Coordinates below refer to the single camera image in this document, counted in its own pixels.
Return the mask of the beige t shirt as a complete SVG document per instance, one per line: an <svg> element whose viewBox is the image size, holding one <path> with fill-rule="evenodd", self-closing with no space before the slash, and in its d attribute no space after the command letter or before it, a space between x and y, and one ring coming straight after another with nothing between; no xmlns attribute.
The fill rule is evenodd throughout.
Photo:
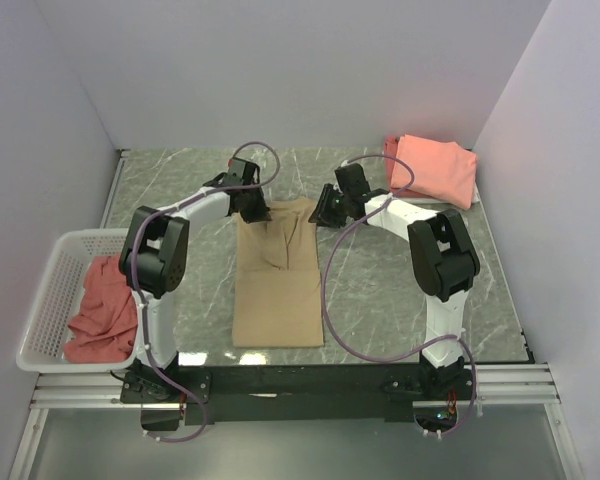
<svg viewBox="0 0 600 480"><path fill-rule="evenodd" d="M270 204L270 219L236 218L232 342L239 348L316 348L324 344L316 202Z"/></svg>

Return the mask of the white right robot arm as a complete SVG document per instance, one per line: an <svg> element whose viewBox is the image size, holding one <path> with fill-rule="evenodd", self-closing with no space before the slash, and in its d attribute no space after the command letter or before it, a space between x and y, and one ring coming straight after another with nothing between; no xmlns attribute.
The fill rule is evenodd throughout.
<svg viewBox="0 0 600 480"><path fill-rule="evenodd" d="M464 375L464 309L480 272L462 215L455 209L427 209L386 190L373 190L357 163L341 165L335 177L335 185L323 186L309 221L319 227L344 228L346 233L366 224L408 242L414 278L426 304L418 388L427 397L440 399L457 388Z"/></svg>

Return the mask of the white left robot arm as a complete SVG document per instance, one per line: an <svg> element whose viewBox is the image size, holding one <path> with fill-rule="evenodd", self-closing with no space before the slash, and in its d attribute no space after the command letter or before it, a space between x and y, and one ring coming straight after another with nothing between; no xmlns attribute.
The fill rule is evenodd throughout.
<svg viewBox="0 0 600 480"><path fill-rule="evenodd" d="M133 214L119 257L137 307L134 389L143 388L156 401L177 393L195 393L180 384L178 352L173 335L171 295L181 284L190 236L216 220L239 214L247 223L270 219L260 167L232 156L228 169L203 184L193 195L171 205L141 206Z"/></svg>

